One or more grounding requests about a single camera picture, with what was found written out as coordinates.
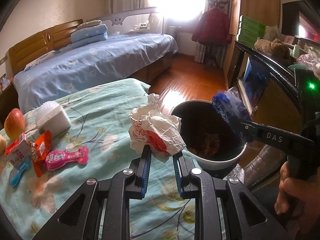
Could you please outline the person's right hand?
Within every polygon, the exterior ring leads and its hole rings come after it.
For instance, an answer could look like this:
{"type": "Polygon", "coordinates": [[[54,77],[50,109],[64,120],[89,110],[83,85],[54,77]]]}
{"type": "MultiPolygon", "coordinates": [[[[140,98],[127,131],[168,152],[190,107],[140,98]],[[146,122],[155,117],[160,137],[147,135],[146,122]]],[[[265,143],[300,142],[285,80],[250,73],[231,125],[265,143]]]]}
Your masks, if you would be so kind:
{"type": "Polygon", "coordinates": [[[274,209],[276,214],[286,213],[290,207],[288,196],[298,198],[303,207],[298,212],[299,232],[308,233],[319,217],[319,173],[308,181],[292,178],[288,163],[280,169],[279,193],[274,209]]]}

